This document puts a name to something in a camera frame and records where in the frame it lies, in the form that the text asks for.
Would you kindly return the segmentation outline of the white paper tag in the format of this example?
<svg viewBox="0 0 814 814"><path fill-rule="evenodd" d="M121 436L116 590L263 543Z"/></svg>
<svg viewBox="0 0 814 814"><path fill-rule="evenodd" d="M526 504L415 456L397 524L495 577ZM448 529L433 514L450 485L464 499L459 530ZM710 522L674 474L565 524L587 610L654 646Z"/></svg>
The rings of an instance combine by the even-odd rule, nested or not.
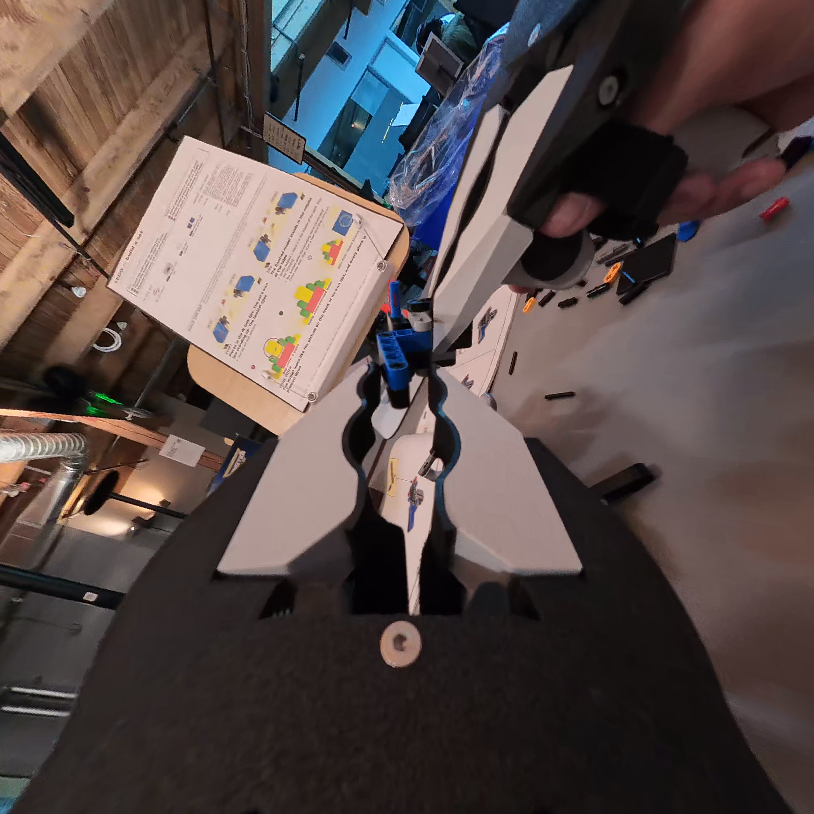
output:
<svg viewBox="0 0 814 814"><path fill-rule="evenodd" d="M184 466L196 467L205 452L203 445L170 434L160 448L159 455Z"/></svg>

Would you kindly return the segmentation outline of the lego instruction booklet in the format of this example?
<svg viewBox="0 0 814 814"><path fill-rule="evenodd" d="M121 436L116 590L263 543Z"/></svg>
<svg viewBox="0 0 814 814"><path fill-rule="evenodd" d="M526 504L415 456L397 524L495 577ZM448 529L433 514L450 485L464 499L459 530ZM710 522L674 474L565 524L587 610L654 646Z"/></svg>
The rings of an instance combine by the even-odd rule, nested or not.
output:
<svg viewBox="0 0 814 814"><path fill-rule="evenodd" d="M472 345L457 351L446 371L474 396L494 410L493 382L520 295L501 287L478 312L472 328ZM380 514L404 533L409 613L420 612L422 552L432 527L435 476L443 463L433 452L435 416L425 405L417 431L396 437L386 466L386 488Z"/></svg>

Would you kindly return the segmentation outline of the black device with green light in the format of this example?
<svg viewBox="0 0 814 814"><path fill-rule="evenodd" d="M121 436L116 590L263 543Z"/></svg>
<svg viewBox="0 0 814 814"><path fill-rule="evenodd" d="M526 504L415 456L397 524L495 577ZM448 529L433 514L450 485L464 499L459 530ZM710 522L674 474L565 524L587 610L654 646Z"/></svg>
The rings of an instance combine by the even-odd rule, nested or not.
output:
<svg viewBox="0 0 814 814"><path fill-rule="evenodd" d="M163 417L161 412L123 403L105 392L94 390L83 376L64 365L46 369L42 379L58 408L66 413L131 422Z"/></svg>

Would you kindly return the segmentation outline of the lego pieces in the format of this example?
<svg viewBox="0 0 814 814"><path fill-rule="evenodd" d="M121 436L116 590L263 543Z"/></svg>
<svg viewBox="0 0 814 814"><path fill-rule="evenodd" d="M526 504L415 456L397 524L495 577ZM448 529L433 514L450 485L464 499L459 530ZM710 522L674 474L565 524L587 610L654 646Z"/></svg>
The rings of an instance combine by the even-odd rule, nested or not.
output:
<svg viewBox="0 0 814 814"><path fill-rule="evenodd" d="M701 226L702 222L700 220L683 221L672 232L666 233L665 236L675 232L677 234L678 248L680 245L694 239ZM560 309L569 309L574 307L582 298L593 300L609 292L616 295L617 280L623 260L632 255L637 249L645 248L647 245L655 243L658 240L652 239L646 241L645 239L636 239L631 243L618 246L613 251L607 252L604 256L599 258L598 269L605 273L602 279L596 280L594 286L590 287L588 285L589 280L582 279L575 285L574 292L565 291L564 293L559 293L555 290L536 291L533 294L527 295L522 313L526 314L532 312L534 309L541 309L550 302L555 302Z"/></svg>

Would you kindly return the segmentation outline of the document stand with wooden board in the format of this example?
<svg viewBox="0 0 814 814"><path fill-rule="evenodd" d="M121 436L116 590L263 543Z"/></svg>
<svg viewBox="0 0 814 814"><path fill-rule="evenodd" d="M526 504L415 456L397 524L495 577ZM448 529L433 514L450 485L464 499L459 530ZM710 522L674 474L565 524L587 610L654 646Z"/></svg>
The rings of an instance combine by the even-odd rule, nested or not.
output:
<svg viewBox="0 0 814 814"><path fill-rule="evenodd" d="M387 292L388 281L399 277L408 259L410 234L403 220L395 212L381 205L378 200L367 200L354 192L331 185L305 173L295 173L294 176L321 189L328 190L360 209L366 209L387 217L401 226L401 232L386 256L386 261L391 265L392 269L388 272L384 282L379 284L379 288L371 300L370 308L363 317L357 318L357 326L360 331L356 338L347 341L343 345L342 355L335 365L334 376L329 384L329 388L334 389L354 364L365 337L379 314ZM199 348L189 348L187 366L191 378L202 389L217 399L226 402L275 435L284 434L304 416L302 412L281 400L274 393L266 391L259 384L251 381L238 371L234 371L222 361Z"/></svg>

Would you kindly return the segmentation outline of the clear blue plastic bag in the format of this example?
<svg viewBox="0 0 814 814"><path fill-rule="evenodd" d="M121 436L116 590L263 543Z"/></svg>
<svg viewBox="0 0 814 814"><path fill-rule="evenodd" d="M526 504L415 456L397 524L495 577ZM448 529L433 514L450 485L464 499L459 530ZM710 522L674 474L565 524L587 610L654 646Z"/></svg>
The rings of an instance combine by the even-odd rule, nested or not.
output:
<svg viewBox="0 0 814 814"><path fill-rule="evenodd" d="M506 23L485 41L412 149L396 164L388 200L411 230L424 226L454 192L476 122L499 72L509 27Z"/></svg>

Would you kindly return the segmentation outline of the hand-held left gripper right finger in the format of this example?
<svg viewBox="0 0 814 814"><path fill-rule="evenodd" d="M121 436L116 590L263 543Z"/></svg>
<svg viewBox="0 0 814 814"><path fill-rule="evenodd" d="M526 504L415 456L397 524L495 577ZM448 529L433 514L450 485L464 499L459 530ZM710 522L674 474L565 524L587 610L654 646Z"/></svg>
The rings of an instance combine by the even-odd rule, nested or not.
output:
<svg viewBox="0 0 814 814"><path fill-rule="evenodd" d="M447 371L432 371L432 520L420 560L420 614L459 615L483 585L583 572L522 433Z"/></svg>

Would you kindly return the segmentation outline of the laminated instruction sheet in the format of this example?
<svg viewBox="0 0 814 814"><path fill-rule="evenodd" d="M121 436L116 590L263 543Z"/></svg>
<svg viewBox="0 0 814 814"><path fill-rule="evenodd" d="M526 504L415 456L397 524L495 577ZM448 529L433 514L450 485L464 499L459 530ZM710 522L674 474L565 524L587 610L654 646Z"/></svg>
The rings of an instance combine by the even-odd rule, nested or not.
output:
<svg viewBox="0 0 814 814"><path fill-rule="evenodd" d="M403 231L333 187L184 137L108 286L305 412L365 332Z"/></svg>

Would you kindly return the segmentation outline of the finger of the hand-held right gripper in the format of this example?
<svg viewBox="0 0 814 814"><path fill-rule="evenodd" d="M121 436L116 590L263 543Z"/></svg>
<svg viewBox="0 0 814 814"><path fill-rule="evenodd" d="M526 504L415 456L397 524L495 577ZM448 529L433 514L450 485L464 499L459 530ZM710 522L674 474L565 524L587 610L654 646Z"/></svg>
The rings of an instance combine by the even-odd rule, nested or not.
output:
<svg viewBox="0 0 814 814"><path fill-rule="evenodd" d="M499 270L510 240L504 184L497 181L489 192L506 121L503 109L494 107L473 131L433 271L433 302L486 302L506 275Z"/></svg>
<svg viewBox="0 0 814 814"><path fill-rule="evenodd" d="M483 112L470 141L432 280L433 351L448 351L532 242L508 203L573 66L546 74L519 108Z"/></svg>

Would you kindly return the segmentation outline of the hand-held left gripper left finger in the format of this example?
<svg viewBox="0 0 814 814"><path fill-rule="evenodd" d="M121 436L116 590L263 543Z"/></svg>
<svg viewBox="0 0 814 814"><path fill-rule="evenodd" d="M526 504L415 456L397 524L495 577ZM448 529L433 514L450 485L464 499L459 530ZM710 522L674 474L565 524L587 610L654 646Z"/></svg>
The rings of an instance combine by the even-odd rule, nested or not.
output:
<svg viewBox="0 0 814 814"><path fill-rule="evenodd" d="M408 612L404 534L374 508L362 466L380 384L375 363L354 365L279 437L219 576L347 589L355 614Z"/></svg>

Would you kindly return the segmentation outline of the short black lego beam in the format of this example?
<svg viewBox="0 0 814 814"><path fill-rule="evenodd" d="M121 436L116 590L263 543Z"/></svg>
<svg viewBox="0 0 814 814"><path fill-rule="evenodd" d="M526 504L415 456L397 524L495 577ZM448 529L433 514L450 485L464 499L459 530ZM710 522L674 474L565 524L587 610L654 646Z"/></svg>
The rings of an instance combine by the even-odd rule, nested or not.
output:
<svg viewBox="0 0 814 814"><path fill-rule="evenodd" d="M606 504L613 505L639 493L657 479L657 471L644 463L634 463L595 483L591 491Z"/></svg>

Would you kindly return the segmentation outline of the silver air duct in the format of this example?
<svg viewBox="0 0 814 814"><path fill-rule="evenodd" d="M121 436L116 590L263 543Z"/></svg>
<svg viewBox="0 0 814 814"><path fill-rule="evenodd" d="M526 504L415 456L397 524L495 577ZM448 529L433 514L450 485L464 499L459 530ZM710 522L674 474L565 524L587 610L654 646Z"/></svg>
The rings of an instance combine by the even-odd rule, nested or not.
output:
<svg viewBox="0 0 814 814"><path fill-rule="evenodd" d="M29 570L43 567L60 535L59 518L88 463L88 444L81 433L12 433L2 435L2 463L55 460L46 484L2 535L3 565Z"/></svg>

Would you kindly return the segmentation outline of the grey blue lego sub-assembly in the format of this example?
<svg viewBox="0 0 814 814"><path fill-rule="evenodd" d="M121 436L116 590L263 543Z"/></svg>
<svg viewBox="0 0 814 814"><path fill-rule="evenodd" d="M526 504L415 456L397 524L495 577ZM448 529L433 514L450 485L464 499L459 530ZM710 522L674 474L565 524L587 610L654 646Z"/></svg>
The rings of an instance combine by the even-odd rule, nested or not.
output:
<svg viewBox="0 0 814 814"><path fill-rule="evenodd" d="M450 349L434 349L433 301L418 299L402 306L401 287L397 280L388 285L387 325L378 331L382 383L389 403L395 410L410 406L410 384L415 376L425 378L433 367L455 365L457 352L472 345L473 322L458 336Z"/></svg>

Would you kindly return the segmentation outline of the hanging sign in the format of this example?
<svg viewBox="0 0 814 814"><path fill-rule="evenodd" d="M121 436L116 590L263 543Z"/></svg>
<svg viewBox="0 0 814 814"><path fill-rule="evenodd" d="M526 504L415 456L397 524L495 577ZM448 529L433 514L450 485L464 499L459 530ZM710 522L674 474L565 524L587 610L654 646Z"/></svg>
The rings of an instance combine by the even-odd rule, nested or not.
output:
<svg viewBox="0 0 814 814"><path fill-rule="evenodd" d="M293 128L266 112L263 117L262 138L265 144L297 165L304 163L307 140Z"/></svg>

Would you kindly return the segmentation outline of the lego set box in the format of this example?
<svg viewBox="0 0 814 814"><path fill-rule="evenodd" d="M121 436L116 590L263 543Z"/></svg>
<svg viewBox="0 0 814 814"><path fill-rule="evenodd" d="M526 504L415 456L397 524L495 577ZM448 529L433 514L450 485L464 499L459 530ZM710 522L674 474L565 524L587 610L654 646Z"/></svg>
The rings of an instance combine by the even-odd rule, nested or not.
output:
<svg viewBox="0 0 814 814"><path fill-rule="evenodd" d="M232 445L229 447L229 452L225 456L217 473L215 473L212 482L209 485L207 496L211 495L219 488L222 482L229 478L230 475L237 472L244 463L247 462L262 446L262 443L252 440L248 437L239 435Z"/></svg>

